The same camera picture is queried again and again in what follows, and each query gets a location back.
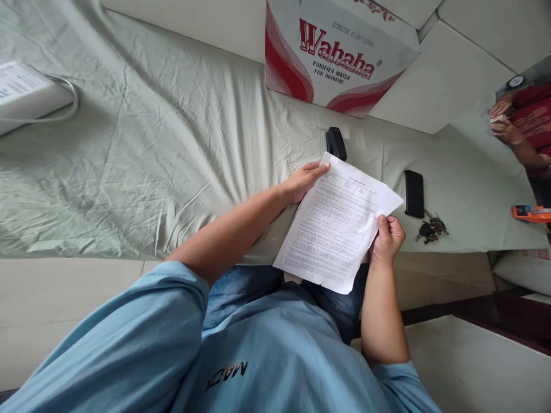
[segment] black stapler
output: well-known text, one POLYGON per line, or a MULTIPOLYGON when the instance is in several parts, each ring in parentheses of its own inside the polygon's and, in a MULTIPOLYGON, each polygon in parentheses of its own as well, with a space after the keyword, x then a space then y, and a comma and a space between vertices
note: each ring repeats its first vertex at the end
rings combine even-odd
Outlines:
POLYGON ((325 133, 325 141, 327 143, 327 152, 336 156, 341 161, 346 161, 346 148, 344 147, 343 136, 340 134, 339 128, 330 127, 325 133))

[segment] person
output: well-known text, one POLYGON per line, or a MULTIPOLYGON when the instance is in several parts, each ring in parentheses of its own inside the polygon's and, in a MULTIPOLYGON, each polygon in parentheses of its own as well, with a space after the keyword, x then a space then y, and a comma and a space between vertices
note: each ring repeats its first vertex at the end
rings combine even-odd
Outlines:
POLYGON ((309 163, 203 227, 75 327, 0 411, 439 411, 398 308, 397 218, 378 217, 348 295, 235 265, 330 167, 309 163), (348 344, 362 304, 360 354, 348 344))
POLYGON ((491 119, 503 118, 492 124, 494 135, 509 145, 528 175, 547 173, 551 165, 551 84, 507 93, 488 114, 491 119))

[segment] red cloth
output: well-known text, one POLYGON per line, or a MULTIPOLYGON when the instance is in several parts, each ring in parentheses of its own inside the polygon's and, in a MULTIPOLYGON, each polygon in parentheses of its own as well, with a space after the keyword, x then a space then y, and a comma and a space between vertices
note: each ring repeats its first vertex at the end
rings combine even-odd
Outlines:
POLYGON ((513 103, 511 122, 534 149, 551 156, 551 84, 520 90, 513 103))

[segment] light green sheet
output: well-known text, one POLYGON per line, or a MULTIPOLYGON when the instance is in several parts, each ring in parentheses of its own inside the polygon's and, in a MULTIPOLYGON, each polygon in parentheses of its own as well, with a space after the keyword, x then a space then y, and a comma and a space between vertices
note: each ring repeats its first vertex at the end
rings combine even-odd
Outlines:
MULTIPOLYGON (((511 179, 458 134, 430 137, 267 91, 261 64, 97 0, 6 0, 0 38, 2 60, 65 76, 82 96, 69 122, 0 137, 0 258, 163 258, 319 159, 330 126, 341 129, 351 164, 398 193, 405 169, 425 176, 427 207, 451 235, 415 243, 420 222, 397 211, 408 233, 404 251, 545 242, 541 229, 510 218, 513 201, 533 201, 526 176, 511 179)), ((295 210, 278 217, 244 263, 273 261, 295 210)))

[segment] smartphone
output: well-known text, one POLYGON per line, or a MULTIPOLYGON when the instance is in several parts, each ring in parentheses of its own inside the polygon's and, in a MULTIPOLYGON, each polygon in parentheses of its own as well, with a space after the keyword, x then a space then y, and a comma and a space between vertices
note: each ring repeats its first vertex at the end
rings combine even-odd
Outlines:
POLYGON ((425 217, 425 189, 423 175, 412 170, 404 172, 406 176, 406 215, 415 218, 425 217))

